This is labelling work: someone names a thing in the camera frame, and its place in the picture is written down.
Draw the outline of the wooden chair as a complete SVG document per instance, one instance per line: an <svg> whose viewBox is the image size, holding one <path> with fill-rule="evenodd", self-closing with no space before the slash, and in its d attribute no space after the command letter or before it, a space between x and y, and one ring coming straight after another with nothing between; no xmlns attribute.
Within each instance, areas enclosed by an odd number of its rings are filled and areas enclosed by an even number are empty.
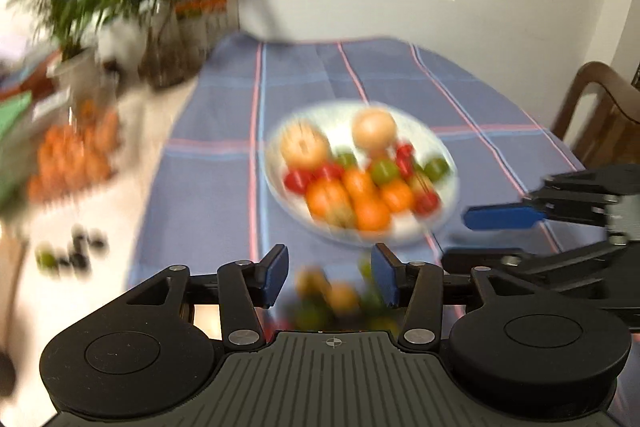
<svg viewBox="0 0 640 427"><path fill-rule="evenodd" d="M551 132L565 138L578 102L590 88L597 102L570 148L587 168L639 164L639 90L601 62L582 65L565 95Z"/></svg>

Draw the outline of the blue plaid tablecloth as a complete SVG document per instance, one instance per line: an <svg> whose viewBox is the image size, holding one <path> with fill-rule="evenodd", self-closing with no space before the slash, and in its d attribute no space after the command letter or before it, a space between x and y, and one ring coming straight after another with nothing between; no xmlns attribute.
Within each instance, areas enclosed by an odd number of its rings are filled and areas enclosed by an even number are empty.
<svg viewBox="0 0 640 427"><path fill-rule="evenodd" d="M473 206L510 204L580 162L518 106L442 56L390 39L277 44L235 35L205 64L160 163L128 275L193 274L265 258L288 278L266 329L396 329L371 279L454 247L550 256L596 232L542 220L473 231Z"/></svg>

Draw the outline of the white fruit plate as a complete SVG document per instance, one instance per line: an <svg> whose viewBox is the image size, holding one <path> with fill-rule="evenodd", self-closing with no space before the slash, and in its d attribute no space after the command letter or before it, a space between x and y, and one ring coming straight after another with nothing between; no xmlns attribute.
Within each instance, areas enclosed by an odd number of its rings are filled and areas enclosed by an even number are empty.
<svg viewBox="0 0 640 427"><path fill-rule="evenodd" d="M397 138L386 150L366 152L352 142L352 118L361 109L388 110ZM294 121L317 126L330 157L314 170L288 168L280 135ZM385 105L334 101L285 117L262 150L262 170L274 199L300 225L328 239L367 246L424 239L454 213L458 169L447 147L423 122Z"/></svg>

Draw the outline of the smooth yellow melon in plate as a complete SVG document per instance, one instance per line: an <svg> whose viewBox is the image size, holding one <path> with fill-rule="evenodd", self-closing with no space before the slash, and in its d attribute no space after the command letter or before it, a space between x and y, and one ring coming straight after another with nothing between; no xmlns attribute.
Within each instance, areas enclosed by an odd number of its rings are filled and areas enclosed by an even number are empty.
<svg viewBox="0 0 640 427"><path fill-rule="evenodd" d="M397 124L392 114L382 108L366 107L352 118L352 142L366 152L379 152L397 138Z"/></svg>

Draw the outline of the striped melon in plate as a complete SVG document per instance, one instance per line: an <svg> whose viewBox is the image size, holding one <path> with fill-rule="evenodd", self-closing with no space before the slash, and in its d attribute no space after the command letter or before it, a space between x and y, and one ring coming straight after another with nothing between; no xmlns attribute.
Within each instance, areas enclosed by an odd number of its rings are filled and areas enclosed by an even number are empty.
<svg viewBox="0 0 640 427"><path fill-rule="evenodd" d="M280 153L288 168L314 170L330 157L324 133L309 121L294 121L280 135Z"/></svg>

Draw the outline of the dark berries on table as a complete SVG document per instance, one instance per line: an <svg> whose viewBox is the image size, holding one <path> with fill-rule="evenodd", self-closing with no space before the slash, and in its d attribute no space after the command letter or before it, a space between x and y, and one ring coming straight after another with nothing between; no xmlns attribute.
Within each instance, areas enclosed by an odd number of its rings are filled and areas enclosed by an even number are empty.
<svg viewBox="0 0 640 427"><path fill-rule="evenodd" d="M83 277L91 271L91 259L96 256L102 257L107 251L107 237L102 231L73 225L70 230L70 243L65 249L54 254L55 268Z"/></svg>

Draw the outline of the small green fruit on table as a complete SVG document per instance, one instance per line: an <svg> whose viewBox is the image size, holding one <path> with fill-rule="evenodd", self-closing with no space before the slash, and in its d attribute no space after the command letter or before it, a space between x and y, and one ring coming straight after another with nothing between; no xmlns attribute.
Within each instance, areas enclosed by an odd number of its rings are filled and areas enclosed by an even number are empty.
<svg viewBox="0 0 640 427"><path fill-rule="evenodd" d="M58 258L51 249L39 249L39 251L36 251L36 262L40 271L58 271Z"/></svg>

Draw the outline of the clear box of kumquats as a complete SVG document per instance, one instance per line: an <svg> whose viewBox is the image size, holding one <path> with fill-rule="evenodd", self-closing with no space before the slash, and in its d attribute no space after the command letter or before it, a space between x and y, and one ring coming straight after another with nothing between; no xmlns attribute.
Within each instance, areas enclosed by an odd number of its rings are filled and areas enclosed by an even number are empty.
<svg viewBox="0 0 640 427"><path fill-rule="evenodd" d="M26 183L32 204L51 204L87 192L116 173L120 137L119 113L85 100L61 124L50 124L37 147L36 172Z"/></svg>

